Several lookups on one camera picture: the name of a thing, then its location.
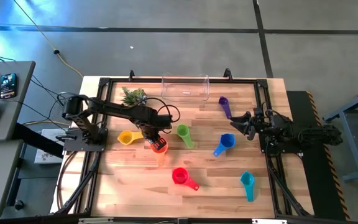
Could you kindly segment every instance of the transparent bin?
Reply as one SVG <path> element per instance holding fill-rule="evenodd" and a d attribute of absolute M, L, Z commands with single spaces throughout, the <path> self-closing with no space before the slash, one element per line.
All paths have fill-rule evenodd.
<path fill-rule="evenodd" d="M 178 77 L 165 73 L 162 77 L 161 97 L 164 100 L 179 103 L 181 106 L 203 107 L 209 98 L 209 77 L 201 74 L 191 79 L 191 82 L 181 82 Z"/>

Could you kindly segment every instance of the table leg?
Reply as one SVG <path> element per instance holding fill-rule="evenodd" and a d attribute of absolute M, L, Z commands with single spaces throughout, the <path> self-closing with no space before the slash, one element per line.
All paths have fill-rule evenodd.
<path fill-rule="evenodd" d="M 39 148 L 56 157 L 63 158 L 63 146 L 57 144 L 53 140 L 43 137 L 22 124 L 16 124 L 12 139 L 21 139 L 31 146 Z"/>

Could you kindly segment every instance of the wooden tabletop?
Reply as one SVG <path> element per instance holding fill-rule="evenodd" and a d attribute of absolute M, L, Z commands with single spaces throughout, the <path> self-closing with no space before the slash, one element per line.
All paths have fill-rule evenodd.
<path fill-rule="evenodd" d="M 96 96 L 101 77 L 84 77 L 80 94 Z M 284 81 L 268 80 L 272 107 L 291 118 Z M 161 95 L 160 83 L 115 83 L 112 102 L 121 103 L 122 87 L 133 90 L 143 88 L 148 97 Z M 272 218 L 272 197 L 267 177 L 264 155 L 260 152 L 259 139 L 248 141 L 233 128 L 218 105 L 220 96 L 228 98 L 233 116 L 242 116 L 256 107 L 254 87 L 250 84 L 210 84 L 209 99 L 204 106 L 194 103 L 167 102 L 178 106 L 181 118 L 173 123 L 172 133 L 160 135 L 168 141 L 168 152 L 162 167 L 143 139 L 129 146 L 120 144 L 121 131 L 137 131 L 128 120 L 108 118 L 108 146 L 99 165 L 92 216 L 105 217 L 197 217 L 197 218 Z M 162 104 L 149 100 L 147 106 L 159 109 Z M 171 109 L 173 119 L 178 114 Z M 176 127 L 185 124 L 195 143 L 187 149 L 175 134 Z M 236 136 L 236 145 L 213 156 L 219 138 L 224 133 Z M 62 195 L 66 201 L 80 179 L 84 153 L 78 153 L 63 175 Z M 283 155 L 288 188 L 310 213 L 313 213 L 308 185 L 301 160 L 296 155 Z M 185 167 L 200 189 L 175 185 L 172 170 Z M 240 176 L 248 170 L 255 177 L 255 200 L 248 202 Z M 53 203 L 51 212 L 57 210 Z"/>

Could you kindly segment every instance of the smartphone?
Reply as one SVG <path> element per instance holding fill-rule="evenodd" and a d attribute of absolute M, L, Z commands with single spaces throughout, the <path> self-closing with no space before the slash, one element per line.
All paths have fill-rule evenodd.
<path fill-rule="evenodd" d="M 16 96 L 17 77 L 15 73 L 1 75 L 0 99 L 6 100 Z"/>

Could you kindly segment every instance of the gray floor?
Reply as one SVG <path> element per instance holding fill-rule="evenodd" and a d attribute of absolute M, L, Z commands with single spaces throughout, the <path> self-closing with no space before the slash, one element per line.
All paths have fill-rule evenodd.
<path fill-rule="evenodd" d="M 18 2 L 43 26 L 257 28 L 251 0 Z M 355 0 L 259 0 L 259 5 L 266 29 L 358 30 Z M 31 21 L 14 2 L 0 0 L 0 24 L 31 25 Z M 266 77 L 258 34 L 47 32 L 46 35 L 67 62 L 84 75 L 128 75 L 133 69 L 137 75 L 170 72 L 220 77 L 229 67 L 235 77 Z M 274 77 L 284 78 L 288 90 L 311 91 L 320 116 L 358 93 L 358 35 L 267 34 L 266 40 Z M 36 61 L 34 75 L 54 91 L 80 89 L 79 76 L 56 58 L 38 32 L 0 31 L 0 55 Z M 31 85 L 25 102 L 47 114 L 53 100 Z M 59 113 L 56 107 L 52 118 L 63 121 Z M 36 119 L 42 118 L 22 109 L 20 122 Z M 42 127 L 53 126 L 32 128 L 38 131 Z M 356 170 L 347 144 L 332 147 L 331 152 L 339 176 Z M 22 185 L 25 189 L 31 184 Z M 358 180 L 342 183 L 342 189 L 351 218 L 358 221 Z M 45 208 L 39 200 L 31 201 L 34 206 Z M 8 211 L 5 217 L 9 215 L 14 214 Z"/>

